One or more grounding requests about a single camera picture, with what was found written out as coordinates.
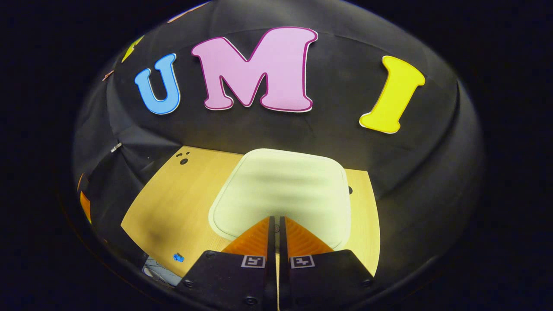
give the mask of table surface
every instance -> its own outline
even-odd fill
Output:
[[[208,215],[241,159],[242,154],[183,146],[138,194],[121,226],[144,252],[183,277],[204,251],[221,251],[231,242],[211,229]],[[345,171],[353,192],[351,232],[344,249],[352,250],[375,275],[380,228],[371,181],[366,171]],[[183,262],[173,259],[176,253]]]

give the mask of blue object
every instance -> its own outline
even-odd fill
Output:
[[[184,257],[181,256],[179,253],[174,254],[173,259],[176,260],[176,261],[180,261],[180,262],[184,261]]]
[[[161,79],[167,91],[167,97],[164,100],[155,98],[149,80],[150,73],[152,72],[150,68],[144,69],[134,78],[134,83],[138,85],[138,90],[144,104],[146,104],[149,111],[157,115],[173,112],[180,102],[179,86],[176,83],[175,71],[173,70],[173,61],[175,59],[176,54],[169,54],[159,59],[154,65],[154,68],[161,73]]]

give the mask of pink letter m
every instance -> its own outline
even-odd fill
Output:
[[[317,33],[300,27],[280,27],[267,31],[252,56],[244,56],[223,37],[204,41],[192,48],[200,58],[207,99],[211,110],[229,109],[232,98],[225,94],[223,80],[245,106],[252,105],[263,76],[267,93],[261,105],[278,111],[306,112],[313,101],[305,94],[307,49],[317,40]]]

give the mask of screw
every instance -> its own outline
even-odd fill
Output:
[[[361,286],[363,287],[370,287],[373,284],[373,280],[366,279],[365,281],[361,282]]]
[[[253,297],[246,297],[244,302],[248,305],[254,305],[254,304],[257,304],[257,299]]]

